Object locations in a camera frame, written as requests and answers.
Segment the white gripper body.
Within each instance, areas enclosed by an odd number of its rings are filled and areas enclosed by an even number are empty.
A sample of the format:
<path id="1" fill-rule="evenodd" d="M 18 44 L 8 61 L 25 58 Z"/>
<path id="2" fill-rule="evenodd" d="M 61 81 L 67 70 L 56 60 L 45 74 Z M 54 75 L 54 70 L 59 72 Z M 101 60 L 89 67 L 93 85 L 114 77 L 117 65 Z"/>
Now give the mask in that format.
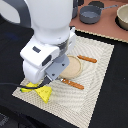
<path id="1" fill-rule="evenodd" d="M 61 44 L 44 44 L 32 37 L 20 52 L 25 78 L 32 83 L 38 83 L 45 75 L 55 80 L 69 65 L 67 54 L 74 48 L 75 39 L 74 26 L 70 27 L 69 38 Z"/>

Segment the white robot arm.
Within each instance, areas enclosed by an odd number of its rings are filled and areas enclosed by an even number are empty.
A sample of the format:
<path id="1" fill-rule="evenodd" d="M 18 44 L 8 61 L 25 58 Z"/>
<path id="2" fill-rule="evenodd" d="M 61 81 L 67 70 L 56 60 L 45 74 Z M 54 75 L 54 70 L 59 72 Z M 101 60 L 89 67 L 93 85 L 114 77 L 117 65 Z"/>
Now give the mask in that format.
<path id="1" fill-rule="evenodd" d="M 53 81 L 69 65 L 67 54 L 75 43 L 72 12 L 73 0 L 0 0 L 5 20 L 34 31 L 20 52 L 30 82 Z"/>

